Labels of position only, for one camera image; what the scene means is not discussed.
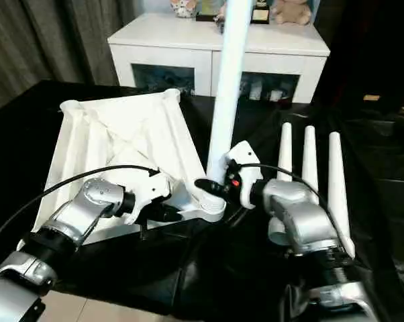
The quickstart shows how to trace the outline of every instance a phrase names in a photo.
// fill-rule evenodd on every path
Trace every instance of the black table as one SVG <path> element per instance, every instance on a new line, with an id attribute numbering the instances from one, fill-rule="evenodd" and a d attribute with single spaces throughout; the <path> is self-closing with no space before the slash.
<path id="1" fill-rule="evenodd" d="M 41 82 L 0 110 L 0 225 L 44 188 L 62 121 L 59 104 L 140 93 L 137 89 Z M 205 165 L 213 111 L 209 97 L 182 97 L 181 109 Z M 352 238 L 359 270 L 385 321 L 404 321 L 404 118 L 340 116 L 321 107 L 240 101 L 234 143 L 248 140 L 276 164 L 280 126 L 293 124 L 299 173 L 303 130 L 317 129 L 320 191 L 327 187 L 327 136 L 340 130 Z M 0 261 L 33 225 L 38 205 L 0 237 Z M 196 219 L 85 246 L 56 289 L 184 318 L 288 321 L 303 306 L 299 263 L 266 240 L 252 212 L 233 228 Z M 313 315 L 306 314 L 302 321 Z"/>

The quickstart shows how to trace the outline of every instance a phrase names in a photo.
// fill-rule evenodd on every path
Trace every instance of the black cable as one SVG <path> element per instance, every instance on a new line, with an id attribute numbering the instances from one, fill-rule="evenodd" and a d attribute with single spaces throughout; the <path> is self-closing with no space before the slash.
<path id="1" fill-rule="evenodd" d="M 227 218 L 223 222 L 224 225 L 230 228 L 234 228 L 243 220 L 245 216 L 247 216 L 249 211 L 250 211 L 249 209 L 243 208 L 243 206 L 241 206 L 237 211 L 235 211 L 235 213 L 233 213 L 229 218 Z"/>
<path id="2" fill-rule="evenodd" d="M 342 246 L 342 248 L 344 248 L 346 250 L 345 245 L 344 245 L 344 243 L 342 241 L 342 236 L 343 235 L 342 235 L 339 227 L 336 225 L 336 221 L 335 221 L 335 219 L 334 219 L 334 217 L 332 215 L 332 212 L 329 209 L 329 205 L 328 205 L 327 201 L 307 181 L 303 180 L 302 177 L 298 176 L 297 174 L 294 174 L 293 172 L 290 172 L 288 170 L 280 168 L 278 166 L 270 166 L 268 164 L 245 163 L 245 164 L 239 164 L 238 166 L 240 168 L 258 167 L 258 168 L 267 168 L 267 169 L 279 171 L 279 172 L 288 174 L 293 179 L 295 179 L 297 182 L 303 183 L 305 186 L 307 186 L 308 189 L 311 190 L 311 192 L 318 197 L 321 207 L 324 209 L 324 211 L 327 214 L 327 217 L 329 218 L 330 222 L 332 223 L 332 225 L 333 225 L 333 227 L 334 227 L 334 229 L 336 231 L 336 235 L 338 235 L 338 240 L 339 240 L 340 245 Z"/>
<path id="3" fill-rule="evenodd" d="M 23 207 L 21 207 L 20 209 L 18 209 L 10 218 L 7 219 L 7 221 L 0 227 L 0 235 L 3 232 L 3 230 L 13 221 L 15 220 L 15 218 L 17 218 L 17 216 L 19 216 L 21 213 L 23 213 L 27 208 L 29 208 L 30 206 L 32 206 L 36 201 L 40 200 L 41 198 L 45 197 L 46 195 L 52 193 L 53 191 L 61 188 L 62 186 L 71 183 L 73 181 L 76 181 L 78 179 L 84 178 L 85 176 L 90 176 L 92 174 L 96 174 L 99 172 L 105 172 L 105 171 L 110 171 L 110 170 L 115 170 L 115 169 L 138 169 L 138 170 L 144 170 L 144 171 L 148 171 L 148 173 L 150 174 L 150 176 L 153 176 L 157 173 L 159 173 L 158 170 L 153 170 L 150 168 L 146 168 L 145 166 L 135 166 L 133 164 L 120 164 L 118 166 L 106 166 L 103 168 L 98 168 L 98 169 L 94 169 L 91 171 L 87 171 L 87 172 L 83 172 L 80 173 L 76 176 L 73 176 L 71 178 L 68 178 L 66 180 L 63 180 L 62 182 L 59 182 L 58 184 L 55 184 L 54 186 L 52 186 L 51 188 L 48 188 L 47 190 L 45 190 L 43 193 L 40 193 L 38 196 L 36 196 L 35 198 L 33 198 L 31 201 L 29 201 L 28 203 L 26 203 Z"/>

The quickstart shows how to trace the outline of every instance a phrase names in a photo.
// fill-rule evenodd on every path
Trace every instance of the shelf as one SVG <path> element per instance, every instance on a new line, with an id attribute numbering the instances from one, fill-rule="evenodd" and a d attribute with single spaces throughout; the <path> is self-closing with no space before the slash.
<path id="1" fill-rule="evenodd" d="M 212 22 L 145 13 L 108 38 L 109 44 L 220 51 L 223 36 Z M 251 25 L 246 52 L 328 57 L 329 48 L 312 24 Z"/>

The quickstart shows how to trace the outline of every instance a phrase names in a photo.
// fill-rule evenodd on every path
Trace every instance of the gray curtain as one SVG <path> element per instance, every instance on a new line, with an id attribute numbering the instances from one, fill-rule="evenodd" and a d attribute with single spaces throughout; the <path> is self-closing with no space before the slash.
<path id="1" fill-rule="evenodd" d="M 107 37 L 132 0 L 0 0 L 0 107 L 44 79 L 116 85 Z"/>

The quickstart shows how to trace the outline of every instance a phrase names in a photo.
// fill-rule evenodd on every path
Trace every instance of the trophy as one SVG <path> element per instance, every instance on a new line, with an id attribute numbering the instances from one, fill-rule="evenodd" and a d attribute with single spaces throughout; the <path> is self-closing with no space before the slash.
<path id="1" fill-rule="evenodd" d="M 251 23 L 269 23 L 269 6 L 266 4 L 266 0 L 257 0 L 253 8 Z"/>

